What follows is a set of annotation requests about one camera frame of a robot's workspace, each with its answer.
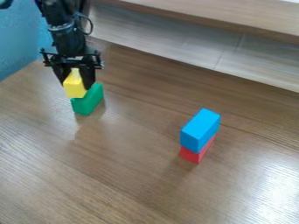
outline stacked blocks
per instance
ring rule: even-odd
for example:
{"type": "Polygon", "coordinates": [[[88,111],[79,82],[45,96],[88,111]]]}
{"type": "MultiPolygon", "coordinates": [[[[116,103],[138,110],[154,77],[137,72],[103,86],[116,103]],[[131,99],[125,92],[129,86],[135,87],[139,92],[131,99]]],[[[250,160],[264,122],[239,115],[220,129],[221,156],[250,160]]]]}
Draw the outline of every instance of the stacked blocks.
{"type": "Polygon", "coordinates": [[[220,115],[202,108],[180,131],[180,156],[199,163],[208,151],[219,129],[220,115]]]}
{"type": "Polygon", "coordinates": [[[83,98],[87,93],[80,76],[79,69],[74,68],[63,82],[63,88],[68,98],[83,98]]]}
{"type": "Polygon", "coordinates": [[[63,82],[63,88],[66,91],[66,96],[72,98],[73,112],[83,116],[89,116],[104,96],[103,86],[100,83],[94,82],[88,90],[85,89],[78,68],[72,69],[63,82]]]}
{"type": "Polygon", "coordinates": [[[89,116],[104,97],[102,84],[95,82],[83,98],[71,99],[73,112],[89,116]]]}

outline cable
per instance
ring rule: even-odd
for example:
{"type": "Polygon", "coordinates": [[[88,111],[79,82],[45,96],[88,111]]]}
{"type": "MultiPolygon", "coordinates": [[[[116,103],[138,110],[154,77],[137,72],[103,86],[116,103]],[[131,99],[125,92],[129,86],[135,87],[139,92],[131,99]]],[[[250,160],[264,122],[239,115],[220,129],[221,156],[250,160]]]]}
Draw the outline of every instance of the cable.
{"type": "Polygon", "coordinates": [[[89,36],[90,34],[92,34],[93,31],[94,31],[94,23],[93,23],[93,21],[91,21],[91,19],[90,19],[89,17],[85,16],[84,14],[82,14],[82,13],[80,13],[80,12],[78,12],[78,11],[75,12],[75,15],[76,15],[78,18],[85,18],[85,19],[87,19],[87,21],[88,21],[89,24],[90,24],[90,32],[83,31],[83,29],[81,29],[80,19],[78,19],[78,21],[79,21],[79,24],[77,24],[77,25],[78,25],[78,29],[79,29],[81,32],[83,32],[85,35],[87,35],[87,36],[89,36]]]}

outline black robotic arm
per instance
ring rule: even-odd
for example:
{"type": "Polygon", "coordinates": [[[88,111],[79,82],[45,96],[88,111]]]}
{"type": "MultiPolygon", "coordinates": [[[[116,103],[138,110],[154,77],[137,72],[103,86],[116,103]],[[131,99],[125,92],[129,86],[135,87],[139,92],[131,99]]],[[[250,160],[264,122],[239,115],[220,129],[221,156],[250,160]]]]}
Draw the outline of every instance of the black robotic arm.
{"type": "MultiPolygon", "coordinates": [[[[7,9],[13,0],[0,0],[0,9],[7,9]]],[[[93,31],[92,21],[83,15],[85,0],[36,0],[52,34],[51,47],[41,49],[46,67],[51,67],[60,83],[79,68],[86,90],[95,83],[95,69],[102,69],[101,54],[87,46],[86,35],[93,31]],[[91,31],[85,32],[81,19],[87,19],[91,31]]]]}

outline blue block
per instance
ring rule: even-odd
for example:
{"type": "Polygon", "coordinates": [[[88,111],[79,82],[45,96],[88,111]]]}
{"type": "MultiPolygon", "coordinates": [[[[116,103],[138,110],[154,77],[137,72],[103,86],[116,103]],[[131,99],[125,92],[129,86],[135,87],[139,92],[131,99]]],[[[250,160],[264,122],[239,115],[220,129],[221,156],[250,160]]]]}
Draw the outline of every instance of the blue block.
{"type": "Polygon", "coordinates": [[[180,144],[194,153],[200,153],[209,139],[218,131],[219,125],[220,115],[202,108],[181,129],[180,144]]]}

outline wooden table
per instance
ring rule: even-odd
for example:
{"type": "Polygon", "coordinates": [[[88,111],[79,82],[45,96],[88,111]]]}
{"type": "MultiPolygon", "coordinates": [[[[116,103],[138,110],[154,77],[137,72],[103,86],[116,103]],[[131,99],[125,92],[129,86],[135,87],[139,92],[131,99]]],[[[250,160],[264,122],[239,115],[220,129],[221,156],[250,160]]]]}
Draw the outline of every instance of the wooden table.
{"type": "Polygon", "coordinates": [[[292,0],[93,1],[299,44],[299,3],[292,0]]]}
{"type": "Polygon", "coordinates": [[[298,223],[299,94],[112,46],[106,100],[74,115],[34,62],[0,83],[0,222],[298,223]],[[221,128],[199,165],[177,133],[221,128]]]}

